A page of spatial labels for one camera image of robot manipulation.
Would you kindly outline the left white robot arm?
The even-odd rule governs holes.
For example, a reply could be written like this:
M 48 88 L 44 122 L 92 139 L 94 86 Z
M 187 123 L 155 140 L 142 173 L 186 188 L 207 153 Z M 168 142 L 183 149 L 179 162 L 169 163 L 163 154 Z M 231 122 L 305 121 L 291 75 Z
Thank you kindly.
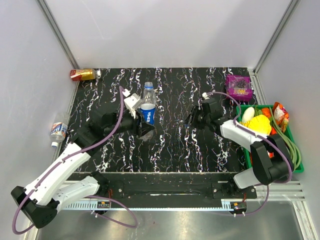
M 110 182 L 98 171 L 90 173 L 77 183 L 61 186 L 112 135 L 129 131 L 139 138 L 145 138 L 154 129 L 154 121 L 148 120 L 142 112 L 136 113 L 135 117 L 129 110 L 120 114 L 94 112 L 62 154 L 38 178 L 25 187 L 16 186 L 11 191 L 18 206 L 13 224 L 16 223 L 19 212 L 23 212 L 34 227 L 41 229 L 58 212 L 82 198 L 93 195 L 98 198 L 110 196 Z

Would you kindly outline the clear water bottle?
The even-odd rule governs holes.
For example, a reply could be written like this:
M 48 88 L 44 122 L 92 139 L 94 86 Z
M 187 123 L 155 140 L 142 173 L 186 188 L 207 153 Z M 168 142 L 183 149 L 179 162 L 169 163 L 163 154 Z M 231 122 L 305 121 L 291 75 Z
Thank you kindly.
M 70 114 L 67 112 L 60 112 L 55 116 L 49 134 L 52 147 L 57 148 L 65 140 L 69 120 Z

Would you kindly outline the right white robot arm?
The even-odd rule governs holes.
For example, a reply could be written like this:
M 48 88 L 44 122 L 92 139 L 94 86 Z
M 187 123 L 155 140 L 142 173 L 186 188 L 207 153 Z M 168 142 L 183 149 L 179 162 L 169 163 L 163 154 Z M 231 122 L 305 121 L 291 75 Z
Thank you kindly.
M 231 197 L 239 198 L 250 186 L 291 180 L 294 165 L 282 137 L 258 133 L 224 116 L 217 100 L 209 98 L 194 105 L 183 123 L 198 130 L 209 129 L 251 153 L 252 167 L 234 175 L 227 186 Z

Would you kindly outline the Pepsi plastic bottle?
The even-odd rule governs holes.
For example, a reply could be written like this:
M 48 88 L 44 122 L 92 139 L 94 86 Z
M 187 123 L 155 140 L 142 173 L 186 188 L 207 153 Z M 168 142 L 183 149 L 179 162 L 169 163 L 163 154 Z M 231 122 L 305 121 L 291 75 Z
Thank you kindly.
M 154 90 L 153 83 L 147 81 L 144 83 L 142 104 L 140 105 L 139 109 L 141 115 L 143 115 L 144 117 L 144 120 L 151 125 L 155 124 L 156 105 L 157 96 Z M 151 138 L 152 137 L 140 137 L 140 139 L 144 142 L 150 140 Z

